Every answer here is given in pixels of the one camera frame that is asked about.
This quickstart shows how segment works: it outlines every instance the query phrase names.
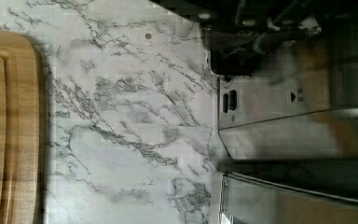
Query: marble countertop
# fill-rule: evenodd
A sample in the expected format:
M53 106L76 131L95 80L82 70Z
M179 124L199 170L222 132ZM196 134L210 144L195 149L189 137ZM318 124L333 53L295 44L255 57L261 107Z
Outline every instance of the marble countertop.
M44 63L44 220L207 223L224 157L198 25L146 0L0 0Z

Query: oven door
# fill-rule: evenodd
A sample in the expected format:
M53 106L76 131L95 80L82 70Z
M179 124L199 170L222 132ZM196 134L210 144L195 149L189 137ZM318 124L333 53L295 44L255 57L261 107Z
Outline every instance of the oven door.
M302 167L295 162L226 166L222 169L225 171L216 173L213 180L209 223L358 224L358 176L355 176L358 167L353 167L358 161L301 164ZM342 175L331 180L328 175L343 167L347 167L346 171L339 172ZM329 174L322 175L324 168L330 170ZM278 179L282 172L286 173L286 178ZM306 184L307 178L293 177L303 175L301 173L315 178L316 184L302 188L301 183Z

